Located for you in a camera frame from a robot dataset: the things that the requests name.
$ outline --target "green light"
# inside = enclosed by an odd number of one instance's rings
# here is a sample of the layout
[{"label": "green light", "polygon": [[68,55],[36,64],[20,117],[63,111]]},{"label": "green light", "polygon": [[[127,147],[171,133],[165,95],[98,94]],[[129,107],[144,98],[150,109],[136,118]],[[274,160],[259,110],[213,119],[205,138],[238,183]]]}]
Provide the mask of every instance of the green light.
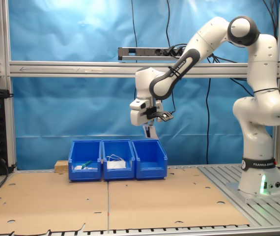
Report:
[{"label": "green light", "polygon": [[260,194],[263,194],[263,188],[264,188],[264,181],[265,180],[266,180],[266,175],[263,175],[262,179],[261,179]]}]

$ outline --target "metal grating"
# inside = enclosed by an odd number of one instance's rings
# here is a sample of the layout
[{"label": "metal grating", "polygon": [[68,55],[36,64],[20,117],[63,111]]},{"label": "metal grating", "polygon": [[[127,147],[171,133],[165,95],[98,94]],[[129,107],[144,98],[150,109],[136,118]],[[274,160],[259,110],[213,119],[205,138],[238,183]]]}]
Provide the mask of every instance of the metal grating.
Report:
[{"label": "metal grating", "polygon": [[[248,204],[234,196],[226,187],[229,182],[238,182],[241,177],[240,165],[169,166],[169,169],[198,168],[227,197],[227,199],[250,221],[250,225],[229,225],[213,227],[110,230],[83,232],[47,232],[45,236],[86,236],[86,235],[280,235],[280,198],[251,200]],[[18,171],[18,173],[53,172],[53,170]]]}]

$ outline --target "wooden block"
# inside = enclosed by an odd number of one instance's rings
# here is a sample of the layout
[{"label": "wooden block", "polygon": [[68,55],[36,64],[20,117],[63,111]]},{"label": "wooden block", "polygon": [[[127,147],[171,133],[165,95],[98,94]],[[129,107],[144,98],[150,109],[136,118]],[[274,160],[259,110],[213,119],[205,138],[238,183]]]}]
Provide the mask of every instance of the wooden block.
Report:
[{"label": "wooden block", "polygon": [[68,161],[57,161],[55,164],[55,173],[68,172]]}]

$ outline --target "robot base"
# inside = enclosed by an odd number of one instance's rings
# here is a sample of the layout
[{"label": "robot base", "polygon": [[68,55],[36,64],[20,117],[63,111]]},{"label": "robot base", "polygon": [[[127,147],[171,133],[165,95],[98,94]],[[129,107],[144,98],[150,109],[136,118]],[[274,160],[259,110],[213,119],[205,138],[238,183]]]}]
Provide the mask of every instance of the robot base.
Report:
[{"label": "robot base", "polygon": [[238,183],[227,183],[227,188],[247,203],[250,199],[271,198],[280,196],[280,170],[248,169],[242,172]]}]

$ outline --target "white object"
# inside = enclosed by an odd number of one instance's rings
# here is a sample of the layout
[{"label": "white object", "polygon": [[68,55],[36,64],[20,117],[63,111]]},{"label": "white object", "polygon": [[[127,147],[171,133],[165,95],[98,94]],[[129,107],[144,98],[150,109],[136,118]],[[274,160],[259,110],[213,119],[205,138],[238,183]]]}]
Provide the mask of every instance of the white object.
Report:
[{"label": "white object", "polygon": [[[172,70],[166,73],[153,68],[139,70],[136,73],[138,93],[135,101],[143,100],[146,107],[139,110],[134,106],[134,102],[130,105],[131,123],[141,125],[153,120],[147,119],[145,113],[147,109],[154,108],[155,98],[166,99],[170,95],[169,91],[175,85],[173,82],[178,81],[174,71],[178,71],[180,76],[186,74],[192,66],[210,56],[222,43],[229,41],[234,45],[247,47],[247,81],[255,91],[254,97],[240,98],[233,106],[234,115],[244,136],[243,157],[255,161],[271,159],[272,138],[266,132],[265,126],[280,125],[277,42],[273,36],[260,34],[254,27],[254,22],[247,17],[236,18],[231,24],[221,17],[215,17],[192,37]],[[150,107],[147,107],[147,101],[150,102]],[[163,111],[162,104],[159,104],[159,110]],[[261,189],[263,181],[268,183],[266,190]],[[239,189],[262,197],[266,194],[277,196],[280,195],[280,186],[274,186],[277,182],[280,182],[280,171],[277,168],[249,168],[242,173]]]},{"label": "white object", "polygon": [[110,156],[107,156],[106,158],[108,158],[107,169],[125,169],[126,168],[126,162],[121,157],[112,154]]},{"label": "white object", "polygon": [[82,169],[82,166],[76,166],[75,170],[97,170],[97,168],[94,167],[84,167],[84,169]]}]

